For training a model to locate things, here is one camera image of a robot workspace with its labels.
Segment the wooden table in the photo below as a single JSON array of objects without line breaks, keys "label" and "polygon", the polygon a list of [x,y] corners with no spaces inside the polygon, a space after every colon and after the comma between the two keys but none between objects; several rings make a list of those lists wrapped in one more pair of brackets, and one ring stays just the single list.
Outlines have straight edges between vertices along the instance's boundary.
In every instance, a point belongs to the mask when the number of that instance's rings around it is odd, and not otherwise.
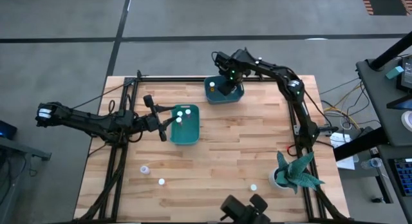
[{"label": "wooden table", "polygon": [[[300,77],[321,107],[315,77]],[[123,83],[124,77],[109,77],[105,91]],[[147,94],[162,106],[196,104],[200,109],[201,134],[199,142],[192,146],[161,142],[157,131],[144,133],[141,141],[129,144],[118,221],[218,221],[224,215],[220,210],[223,200],[231,194],[248,204],[253,183],[257,185],[256,193],[268,203],[265,214],[272,221],[308,220],[302,189],[297,194],[292,189],[272,189],[267,179],[277,167],[278,150],[288,161],[294,159],[286,153],[286,146],[293,143],[286,100],[275,82],[245,82],[244,87],[245,95],[238,103],[212,106],[201,82],[139,83],[135,106],[139,115],[149,112],[142,98]],[[108,113],[110,100],[120,103],[121,92],[122,88],[103,97],[100,115]],[[323,117],[315,106],[309,100],[306,105],[312,120],[322,125]],[[169,117],[170,112],[160,115],[161,120]],[[90,151],[103,144],[102,140],[93,140]],[[316,144],[314,152],[319,177],[326,183],[322,185],[324,192],[348,216],[332,148]],[[88,159],[75,218],[82,216],[102,191],[109,153],[106,147]],[[140,173],[142,165],[149,166],[150,175]],[[165,179],[164,186],[158,185],[159,178]],[[313,191],[311,197],[315,216],[319,216]]]}]

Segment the teal bin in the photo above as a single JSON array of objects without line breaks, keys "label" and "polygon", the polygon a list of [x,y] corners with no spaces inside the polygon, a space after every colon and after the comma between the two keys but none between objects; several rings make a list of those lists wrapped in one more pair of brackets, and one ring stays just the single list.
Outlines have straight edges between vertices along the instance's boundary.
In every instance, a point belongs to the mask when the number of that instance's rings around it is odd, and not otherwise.
[{"label": "teal bin", "polygon": [[[190,109],[190,115],[186,115],[186,109]],[[191,145],[198,142],[200,137],[200,112],[199,108],[193,104],[178,104],[172,110],[172,117],[178,115],[181,111],[182,124],[174,121],[171,125],[170,141],[178,145]]]},{"label": "teal bin", "polygon": [[[211,88],[209,84],[214,82],[214,88]],[[226,82],[226,78],[224,76],[213,76],[208,77],[205,79],[205,92],[207,101],[210,104],[227,104],[231,102],[239,102],[240,98],[245,94],[245,90],[243,89],[243,85],[240,84],[236,87],[235,91],[228,95],[223,95],[218,90],[218,86],[222,85]]]}]

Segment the artificial plant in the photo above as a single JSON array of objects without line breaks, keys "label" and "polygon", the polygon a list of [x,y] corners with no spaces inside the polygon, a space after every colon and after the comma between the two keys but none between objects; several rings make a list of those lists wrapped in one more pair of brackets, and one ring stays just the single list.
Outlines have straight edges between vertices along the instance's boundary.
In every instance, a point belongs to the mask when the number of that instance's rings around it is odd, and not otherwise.
[{"label": "artificial plant", "polygon": [[313,188],[316,191],[316,185],[323,184],[324,182],[311,174],[303,172],[313,158],[314,152],[311,152],[288,163],[283,154],[278,151],[277,162],[279,163],[279,169],[276,173],[276,183],[283,187],[292,188],[295,194],[297,193],[297,186]]}]

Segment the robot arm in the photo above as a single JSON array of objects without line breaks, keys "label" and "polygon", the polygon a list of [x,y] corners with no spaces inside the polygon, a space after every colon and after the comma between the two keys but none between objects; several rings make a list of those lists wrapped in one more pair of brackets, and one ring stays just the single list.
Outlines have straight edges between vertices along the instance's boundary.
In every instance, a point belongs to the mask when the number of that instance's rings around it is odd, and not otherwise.
[{"label": "robot arm", "polygon": [[224,95],[228,95],[242,83],[243,76],[250,75],[255,71],[258,75],[266,75],[276,79],[277,86],[287,101],[291,102],[300,123],[299,145],[301,147],[313,146],[319,136],[319,128],[310,119],[308,109],[304,103],[303,81],[290,69],[284,66],[276,66],[261,58],[255,59],[244,50],[237,50],[231,56],[218,52],[214,59],[214,64],[219,68],[219,74],[226,78],[223,85],[218,86],[218,90]]},{"label": "robot arm", "polygon": [[174,107],[154,105],[151,95],[146,95],[144,102],[147,107],[150,107],[151,113],[142,117],[126,109],[99,116],[68,108],[59,102],[49,102],[39,105],[35,119],[39,127],[68,126],[84,131],[90,136],[99,136],[107,144],[121,141],[123,134],[130,136],[143,131],[155,130],[159,130],[161,141],[166,141],[165,130],[177,117],[169,118],[161,123],[158,113],[172,110]]}]

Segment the concrete floor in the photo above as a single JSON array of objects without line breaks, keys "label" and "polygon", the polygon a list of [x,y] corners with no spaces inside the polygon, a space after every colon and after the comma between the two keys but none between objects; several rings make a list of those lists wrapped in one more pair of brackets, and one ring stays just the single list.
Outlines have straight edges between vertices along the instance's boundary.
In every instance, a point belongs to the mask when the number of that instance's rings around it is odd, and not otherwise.
[{"label": "concrete floor", "polygon": [[[114,37],[124,0],[0,0],[1,38]],[[369,16],[362,0],[132,0],[124,37],[408,33],[410,17]],[[355,63],[376,57],[396,39],[122,43],[114,75],[213,75],[211,51],[247,47],[268,62],[315,75],[319,91],[354,79]],[[19,128],[16,140],[53,153],[33,161],[12,223],[72,219],[90,138],[67,127],[35,126],[40,102],[74,106],[102,91],[112,43],[0,44],[0,120]],[[347,85],[322,96],[338,101]],[[356,95],[347,105],[353,104]],[[358,107],[366,103],[362,99]],[[98,101],[82,107],[96,112]],[[373,108],[354,116],[376,118]],[[375,180],[343,181],[351,217],[406,223],[397,201],[372,204]]]}]

